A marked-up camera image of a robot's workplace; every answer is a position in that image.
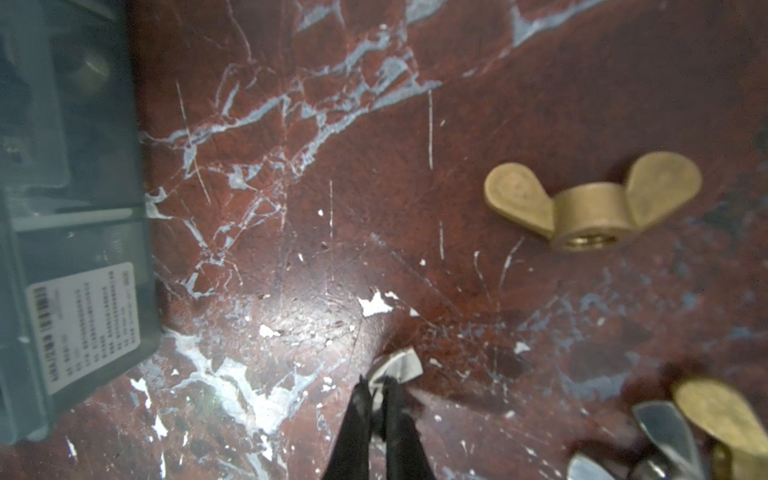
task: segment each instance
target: plastic storage box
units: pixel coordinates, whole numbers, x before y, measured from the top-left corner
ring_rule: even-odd
[[[157,349],[118,0],[0,0],[0,442]]]

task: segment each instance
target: scratch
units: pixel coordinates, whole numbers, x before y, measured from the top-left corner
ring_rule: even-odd
[[[482,273],[480,272],[480,267],[478,266],[478,257],[480,257],[480,250],[475,251],[475,272],[478,273],[478,278],[482,282],[482,286],[485,289],[485,296],[488,297],[488,303],[491,302],[491,292],[488,291],[488,284],[485,283],[485,278],[483,277]]]
[[[531,440],[535,440],[536,442],[539,442],[539,443],[541,443],[542,445],[550,446],[549,442],[547,442],[546,440],[544,440],[544,439],[540,439],[539,437],[537,437],[537,436],[535,436],[535,435],[531,435],[530,433],[527,433],[527,432],[525,432],[525,431],[523,431],[523,430],[520,430],[520,429],[516,429],[515,427],[512,427],[512,426],[510,426],[510,425],[506,425],[506,426],[505,426],[505,428],[507,428],[507,429],[510,429],[510,430],[512,430],[513,432],[515,432],[515,433],[517,433],[517,434],[519,434],[519,435],[523,435],[524,437],[526,437],[526,438],[528,438],[528,439],[531,439]],[[520,440],[517,440],[517,438],[516,438],[516,437],[514,437],[513,435],[510,435],[510,434],[509,434],[509,432],[505,432],[503,429],[499,429],[499,431],[500,431],[500,432],[501,432],[501,433],[502,433],[502,434],[503,434],[505,437],[507,437],[508,439],[510,439],[510,440],[514,440],[515,442],[517,442],[517,443],[518,443],[520,446],[522,446],[523,448],[525,448],[525,449],[526,449],[526,451],[528,450],[528,447],[527,447],[527,445],[526,445],[525,443],[522,443],[522,442],[520,442]]]
[[[240,23],[235,20],[235,12],[232,9],[232,1],[227,0],[227,11],[230,14],[230,19],[232,20],[232,24],[237,29],[237,33],[240,34],[240,37],[243,39],[243,43],[245,44],[245,49],[248,52],[248,63],[253,63],[253,54],[250,51],[250,42],[248,41],[248,37],[245,36],[245,31],[243,31],[243,28],[240,27]]]
[[[330,202],[330,209],[328,212],[328,228],[330,230],[330,259],[331,259],[331,283],[333,283],[335,278],[335,273],[333,272],[333,180],[328,180],[328,191],[329,191],[329,202]]]
[[[66,435],[65,435],[64,438],[67,439],[67,446],[69,447],[69,456],[74,458],[74,461],[77,462],[78,461],[78,451],[74,449],[74,443],[72,443],[70,441],[69,437],[67,437]]]
[[[237,279],[240,281],[240,286],[243,286],[243,277],[240,275],[240,269],[237,268],[237,264],[229,260],[224,260],[224,262],[229,263],[230,265],[232,265],[232,267],[234,267],[235,273],[237,274]]]
[[[427,286],[427,287],[428,287],[428,288],[429,288],[429,289],[430,289],[430,290],[431,290],[431,291],[432,291],[432,292],[433,292],[435,295],[437,295],[437,296],[438,296],[438,297],[439,297],[439,298],[442,300],[442,302],[443,302],[443,303],[444,303],[446,306],[448,306],[448,308],[450,308],[450,309],[451,309],[451,311],[452,311],[454,314],[456,314],[456,315],[458,315],[458,316],[460,316],[460,317],[462,317],[462,318],[464,317],[464,312],[462,312],[461,310],[459,310],[459,309],[458,309],[458,307],[455,305],[455,303],[453,303],[453,302],[451,301],[451,299],[450,299],[450,298],[448,298],[448,297],[447,297],[447,296],[446,296],[446,295],[445,295],[443,292],[441,292],[441,291],[440,291],[440,289],[438,289],[438,288],[435,286],[435,284],[434,284],[434,283],[430,282],[430,281],[429,281],[429,278],[427,278],[426,276],[423,276],[422,274],[420,274],[419,272],[417,272],[416,270],[414,270],[414,269],[413,269],[413,267],[410,265],[410,263],[406,262],[406,261],[405,261],[405,260],[404,260],[404,259],[403,259],[403,258],[402,258],[402,257],[401,257],[401,256],[400,256],[400,255],[399,255],[399,254],[398,254],[398,253],[397,253],[397,252],[396,252],[396,251],[395,251],[393,248],[390,248],[390,247],[389,247],[389,245],[387,245],[387,244],[386,244],[386,243],[385,243],[385,242],[384,242],[384,241],[383,241],[383,240],[382,240],[382,239],[381,239],[381,238],[380,238],[378,235],[376,235],[375,233],[371,233],[371,240],[373,240],[373,242],[374,242],[374,243],[376,243],[376,245],[378,245],[379,247],[381,247],[381,248],[384,248],[384,249],[386,249],[387,251],[389,251],[389,254],[390,254],[390,255],[392,255],[392,257],[393,257],[395,260],[397,260],[398,262],[400,262],[400,264],[401,264],[401,265],[403,265],[403,266],[405,267],[405,269],[409,271],[409,273],[411,273],[413,276],[415,276],[415,277],[417,277],[417,278],[421,279],[421,281],[422,281],[422,282],[424,282],[424,284],[425,284],[425,285],[426,285],[426,286]]]
[[[514,247],[512,247],[512,250],[509,251],[509,255],[507,255],[507,260],[504,260],[504,269],[502,270],[502,276],[498,279],[498,289],[501,290],[502,286],[504,285],[504,279],[507,277],[507,269],[509,268],[509,265],[512,263],[512,256],[515,255],[515,252],[518,251],[518,248],[523,243],[523,240],[525,240],[525,237],[520,237],[520,240],[515,244]]]
[[[442,239],[442,220],[440,220],[440,260],[445,261],[445,249],[443,248],[443,239]]]
[[[429,170],[435,170],[435,166],[432,163],[432,137],[434,133],[434,114],[432,113],[432,90],[427,90],[427,96],[429,97]]]
[[[187,122],[187,111],[184,110],[184,99],[181,97],[181,86],[179,85],[179,81],[176,80],[176,92],[179,94],[179,106],[181,106],[181,118],[184,119],[184,128],[187,129],[187,144],[184,146],[185,149],[189,148],[190,145],[190,125],[189,122]],[[197,179],[200,181],[200,186],[203,188],[203,193],[205,194],[206,200],[208,200],[208,204],[210,203],[210,195],[208,195],[208,189],[205,187],[205,184],[203,183],[203,178],[200,175],[200,168],[197,166],[197,146],[194,148],[194,171],[197,174]]]

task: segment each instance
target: label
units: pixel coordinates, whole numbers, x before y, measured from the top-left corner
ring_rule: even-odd
[[[48,394],[141,343],[131,262],[33,283],[26,293]]]

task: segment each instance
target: pliers jaw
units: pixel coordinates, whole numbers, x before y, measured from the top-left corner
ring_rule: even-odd
[[[387,480],[433,480],[402,382],[423,373],[413,348],[374,362],[352,390],[323,480],[368,480],[372,435],[386,443]]]

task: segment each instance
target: floor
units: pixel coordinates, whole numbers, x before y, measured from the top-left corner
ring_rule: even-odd
[[[760,0],[134,0],[160,350],[7,478],[317,478],[361,372],[414,346],[439,478],[563,478],[706,370],[768,420]],[[676,151],[698,197],[553,253],[485,175],[547,191]],[[372,450],[375,478],[384,455]]]

